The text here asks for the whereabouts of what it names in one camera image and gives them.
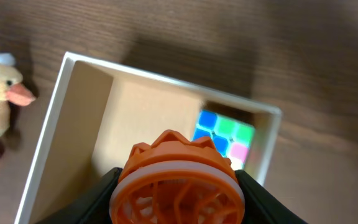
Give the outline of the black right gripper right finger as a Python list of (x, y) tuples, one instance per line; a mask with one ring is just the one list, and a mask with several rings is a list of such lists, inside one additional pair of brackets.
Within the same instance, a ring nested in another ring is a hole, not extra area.
[(245, 199), (242, 224), (306, 224), (244, 170), (235, 175)]

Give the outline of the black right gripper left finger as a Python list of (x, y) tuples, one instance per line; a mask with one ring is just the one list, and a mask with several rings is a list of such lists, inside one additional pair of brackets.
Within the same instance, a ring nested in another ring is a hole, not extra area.
[(37, 224), (112, 224), (109, 201), (122, 168), (115, 167), (85, 194)]

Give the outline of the colourful puzzle cube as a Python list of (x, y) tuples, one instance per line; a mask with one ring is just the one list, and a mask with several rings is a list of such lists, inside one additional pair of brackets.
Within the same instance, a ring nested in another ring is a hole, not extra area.
[(255, 128), (251, 124), (202, 110), (192, 140), (209, 136), (220, 155), (231, 160), (232, 169), (241, 170), (246, 164), (254, 134)]

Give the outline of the white cardboard box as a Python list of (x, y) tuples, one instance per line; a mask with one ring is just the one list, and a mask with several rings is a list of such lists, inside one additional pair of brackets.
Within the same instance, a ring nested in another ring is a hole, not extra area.
[(152, 143), (167, 129), (191, 138), (202, 109), (255, 126), (244, 169), (263, 184), (282, 119), (278, 107), (67, 52), (16, 223), (35, 223), (69, 204), (107, 171), (122, 167), (138, 142)]

